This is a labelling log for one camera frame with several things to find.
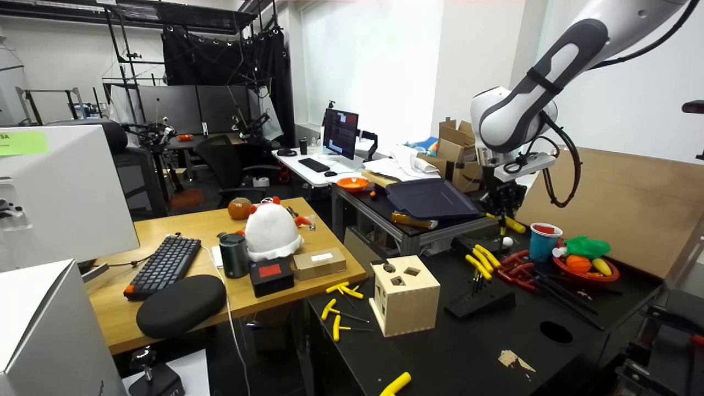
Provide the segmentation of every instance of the tray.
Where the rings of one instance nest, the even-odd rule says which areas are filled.
[[[484,208],[471,202],[443,179],[422,179],[394,182],[386,187],[388,202],[419,219],[471,219],[481,218]]]

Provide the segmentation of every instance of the desk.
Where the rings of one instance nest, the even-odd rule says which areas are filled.
[[[352,168],[344,168],[341,163],[334,163],[334,157],[326,157],[326,153],[279,157],[276,151],[272,151],[272,157],[279,163],[283,163],[289,172],[295,172],[298,179],[304,179],[312,189],[320,189],[320,187],[334,184],[339,179],[360,176],[360,169],[352,169]],[[332,172],[336,172],[336,176],[317,174],[314,169],[301,165],[298,163],[301,158],[314,158],[314,161],[327,165]]]
[[[638,323],[638,307],[648,304],[662,281],[639,271],[620,266],[622,281],[614,294],[593,294],[598,323],[596,330],[550,294],[528,294],[514,288],[514,307],[455,319],[443,312],[443,304],[469,293],[471,271],[455,253],[424,260],[439,281],[439,307],[433,330],[380,336],[367,301],[336,299],[336,307],[348,314],[371,319],[371,332],[341,332],[332,344],[330,319],[318,314],[330,297],[310,299],[310,359],[314,367],[317,393],[377,393],[402,369],[414,374],[406,393],[532,393],[547,384],[572,361],[587,361],[578,381],[587,381],[600,365],[607,365],[629,341],[630,326]],[[371,297],[371,281],[360,291]],[[540,332],[540,323],[551,321],[569,330],[569,341],[551,341]],[[524,369],[503,369],[496,363],[501,349],[514,349],[537,372],[525,378]]]
[[[307,202],[304,197],[281,200],[281,205],[295,208],[296,214],[317,218],[317,214],[307,206]],[[206,272],[206,275],[222,278],[222,272],[210,264],[208,248],[217,245],[217,233],[240,230],[240,228],[244,228],[244,223],[232,223],[232,219],[229,219],[223,208],[217,208],[217,212],[187,214],[187,215],[173,215],[173,218],[162,218],[162,219],[133,223],[133,227],[135,227],[135,233],[141,239],[141,248],[130,251],[130,253],[121,253],[121,256],[101,257],[99,261],[118,264],[118,261],[144,257],[162,241],[162,238],[167,238],[172,233],[180,233],[184,238],[200,238],[200,241],[202,241],[202,251],[197,253],[189,275]],[[296,281],[293,288],[281,291],[281,293],[272,293],[266,297],[253,294],[249,278],[240,278],[240,280],[222,278],[223,285],[227,285],[227,294],[229,294],[229,305],[232,307],[235,316],[245,316],[245,314],[255,314],[255,312],[261,312],[261,311],[267,311],[274,305],[298,301],[298,299],[305,299],[305,297],[312,297],[312,294],[326,291],[332,283],[339,283],[344,280],[355,281],[355,280],[364,278],[364,268],[334,238],[334,233],[326,227],[326,223],[320,218],[317,218],[317,230],[301,228],[301,235],[305,239],[301,253],[314,253],[320,248],[336,247],[344,256],[344,271],[314,278],[307,281]],[[146,339],[144,334],[141,334],[141,330],[135,328],[135,311],[141,304],[127,301],[121,293],[122,285],[133,275],[135,275],[135,271],[132,271],[130,266],[124,266],[124,268],[117,266],[117,268],[110,268],[105,275],[85,283],[85,293],[89,297],[91,311],[96,314],[96,321],[103,330],[103,336],[105,336],[112,354],[133,349],[133,348],[141,348],[141,345],[146,345],[153,341],[153,339]],[[227,321],[227,311],[206,319],[200,328],[212,326],[220,321]]]

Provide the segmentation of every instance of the black keyboard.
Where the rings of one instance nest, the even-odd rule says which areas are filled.
[[[180,235],[164,238],[153,256],[149,256],[146,264],[124,285],[122,294],[130,301],[141,301],[183,280],[195,261],[197,251],[200,239]]]
[[[314,172],[327,172],[327,169],[330,169],[327,165],[322,165],[322,163],[318,163],[318,161],[314,161],[314,158],[298,158],[298,163],[301,163],[304,168],[314,169]]]

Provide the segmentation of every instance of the white robotic arm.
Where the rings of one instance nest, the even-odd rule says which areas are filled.
[[[481,165],[501,168],[516,158],[524,142],[537,138],[546,123],[540,112],[557,117],[551,99],[583,70],[634,46],[664,24],[689,0],[592,0],[550,46],[550,51],[513,88],[480,92],[471,106],[471,123],[488,148],[480,153]],[[538,172],[551,157],[529,157],[521,172],[501,180]]]

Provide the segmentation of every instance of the cup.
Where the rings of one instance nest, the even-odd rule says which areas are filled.
[[[227,278],[244,278],[249,272],[249,256],[244,238],[237,233],[220,235],[222,271]]]
[[[546,264],[551,257],[557,239],[562,238],[562,230],[550,223],[529,225],[529,245],[528,260],[534,264]]]

